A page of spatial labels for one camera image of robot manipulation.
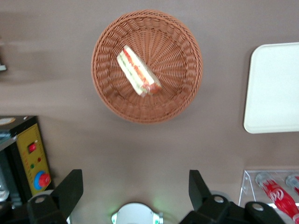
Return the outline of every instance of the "white tray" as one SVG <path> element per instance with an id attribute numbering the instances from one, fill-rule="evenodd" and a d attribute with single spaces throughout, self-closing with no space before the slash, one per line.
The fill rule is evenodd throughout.
<path id="1" fill-rule="evenodd" d="M 266 44 L 251 56 L 244 128 L 299 131 L 299 42 Z"/>

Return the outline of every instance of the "yellow control panel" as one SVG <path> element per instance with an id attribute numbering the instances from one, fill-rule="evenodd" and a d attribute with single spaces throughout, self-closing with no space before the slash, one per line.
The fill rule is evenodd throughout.
<path id="1" fill-rule="evenodd" d="M 17 135 L 17 145 L 32 195 L 51 183 L 49 167 L 37 124 Z"/>

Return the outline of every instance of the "control box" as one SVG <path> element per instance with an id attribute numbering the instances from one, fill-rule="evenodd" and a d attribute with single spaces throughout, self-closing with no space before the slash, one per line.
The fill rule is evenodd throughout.
<path id="1" fill-rule="evenodd" d="M 16 207 L 39 192 L 54 189 L 36 116 L 0 116 L 1 138 L 14 139 L 0 149 L 0 172 L 9 192 L 7 200 Z"/>

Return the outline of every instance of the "red knob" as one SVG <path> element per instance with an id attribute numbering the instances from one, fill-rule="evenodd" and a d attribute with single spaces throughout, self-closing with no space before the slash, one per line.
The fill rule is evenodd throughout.
<path id="1" fill-rule="evenodd" d="M 32 143 L 28 146 L 29 152 L 32 153 L 33 151 L 36 150 L 36 144 Z"/>
<path id="2" fill-rule="evenodd" d="M 43 187 L 47 187 L 51 181 L 50 174 L 42 174 L 38 180 L 38 185 Z"/>

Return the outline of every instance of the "coca-cola logo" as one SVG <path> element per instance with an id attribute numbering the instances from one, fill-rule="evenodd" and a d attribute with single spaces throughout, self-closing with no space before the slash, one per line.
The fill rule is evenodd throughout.
<path id="1" fill-rule="evenodd" d="M 284 192 L 282 189 L 275 189 L 273 192 L 270 193 L 270 199 L 273 201 L 273 203 L 276 202 L 276 200 L 282 200 L 284 197 Z"/>

